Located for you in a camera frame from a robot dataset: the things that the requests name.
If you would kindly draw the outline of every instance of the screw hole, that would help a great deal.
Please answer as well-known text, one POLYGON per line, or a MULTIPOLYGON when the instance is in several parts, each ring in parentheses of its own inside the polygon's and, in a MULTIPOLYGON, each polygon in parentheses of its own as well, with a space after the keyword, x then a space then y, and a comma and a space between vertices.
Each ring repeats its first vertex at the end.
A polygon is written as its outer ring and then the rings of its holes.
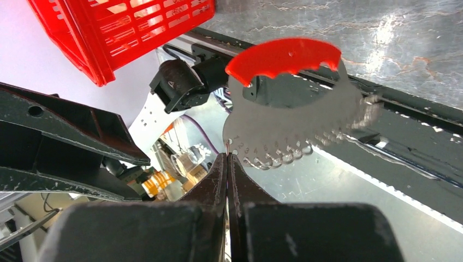
POLYGON ((27 112, 33 117, 41 117, 43 115, 43 109, 36 105, 31 106, 27 112))

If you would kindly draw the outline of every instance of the metal gauge tool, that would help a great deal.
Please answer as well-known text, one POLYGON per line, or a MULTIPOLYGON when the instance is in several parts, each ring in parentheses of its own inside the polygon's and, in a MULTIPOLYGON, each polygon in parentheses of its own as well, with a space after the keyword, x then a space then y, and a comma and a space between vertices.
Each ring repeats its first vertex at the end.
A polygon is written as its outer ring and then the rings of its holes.
POLYGON ((380 108, 378 96, 364 97, 351 84, 341 51, 319 40, 285 38, 253 46, 234 57, 226 72, 234 109, 225 121, 223 139, 244 166, 268 170, 292 163, 312 154, 313 146, 340 142, 350 129, 368 126, 380 108), (280 73, 316 70, 321 64, 337 70, 340 78, 330 92, 308 105, 272 108, 242 95, 257 75, 273 79, 280 73))

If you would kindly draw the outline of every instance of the wire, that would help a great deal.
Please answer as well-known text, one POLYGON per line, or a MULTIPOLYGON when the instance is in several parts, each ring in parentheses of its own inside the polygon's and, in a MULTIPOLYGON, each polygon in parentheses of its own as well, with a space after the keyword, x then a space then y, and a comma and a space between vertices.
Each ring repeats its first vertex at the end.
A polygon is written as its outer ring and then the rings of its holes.
POLYGON ((211 147, 211 150, 215 153, 215 154, 219 154, 217 148, 213 145, 213 143, 211 142, 211 140, 209 139, 209 137, 207 136, 206 132, 204 131, 204 129, 201 127, 201 125, 195 120, 193 119, 192 117, 188 116, 188 115, 181 115, 180 116, 181 119, 186 119, 188 121, 191 122, 191 124, 193 124, 194 126, 196 126, 199 131, 201 132, 201 135, 203 135, 204 139, 206 140, 207 144, 209 145, 209 147, 211 147))
POLYGON ((47 193, 46 197, 43 197, 43 193, 40 193, 40 197, 44 201, 43 209, 44 209, 45 213, 50 213, 51 211, 55 210, 53 207, 50 206, 50 204, 48 204, 48 197, 49 196, 50 196, 50 193, 47 193))
POLYGON ((179 147, 180 151, 182 151, 182 146, 180 145, 180 139, 179 139, 179 135, 177 135, 177 129, 174 128, 174 133, 175 133, 175 138, 177 139, 177 147, 179 147))
POLYGON ((196 61, 196 56, 193 56, 192 54, 184 51, 184 50, 181 50, 180 48, 176 47, 176 46, 173 46, 173 45, 169 45, 169 44, 165 44, 162 46, 162 50, 164 50, 164 52, 166 52, 169 56, 175 58, 175 59, 180 59, 180 56, 178 56, 176 53, 172 52, 171 50, 175 51, 175 52, 178 52, 178 53, 181 53, 182 55, 186 56, 186 57, 189 57, 191 58, 192 60, 196 61))
POLYGON ((228 107, 225 105, 225 103, 218 97, 216 94, 214 94, 214 97, 216 98, 217 103, 227 112, 228 114, 231 114, 231 110, 228 109, 228 107))
POLYGON ((227 253, 224 253, 224 254, 225 254, 225 256, 226 256, 225 260, 229 260, 229 261, 232 260, 232 257, 231 257, 229 254, 227 254, 227 253))
POLYGON ((232 99, 230 98, 230 94, 226 91, 225 87, 219 88, 215 90, 214 95, 216 95, 218 98, 221 100, 227 102, 227 103, 232 103, 232 99))

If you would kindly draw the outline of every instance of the white backdrop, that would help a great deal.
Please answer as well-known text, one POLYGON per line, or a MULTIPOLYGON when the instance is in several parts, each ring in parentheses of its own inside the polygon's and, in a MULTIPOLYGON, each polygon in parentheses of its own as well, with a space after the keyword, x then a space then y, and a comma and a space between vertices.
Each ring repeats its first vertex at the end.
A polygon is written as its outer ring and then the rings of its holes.
POLYGON ((50 41, 26 0, 0 0, 0 39, 0 82, 115 112, 127 125, 145 103, 159 67, 152 51, 97 87, 50 41))

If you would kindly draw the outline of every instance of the metal plate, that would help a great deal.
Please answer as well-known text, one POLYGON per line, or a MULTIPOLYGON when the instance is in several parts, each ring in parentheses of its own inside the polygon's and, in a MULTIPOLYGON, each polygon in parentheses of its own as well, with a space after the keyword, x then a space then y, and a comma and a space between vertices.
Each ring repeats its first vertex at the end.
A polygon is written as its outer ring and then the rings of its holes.
POLYGON ((312 153, 304 148, 339 142, 347 130, 369 124, 376 107, 366 103, 350 83, 342 61, 338 70, 341 78, 331 92, 292 109, 270 108, 244 99, 242 84, 230 76, 234 110, 223 128, 230 152, 237 153, 245 166, 275 168, 312 153))

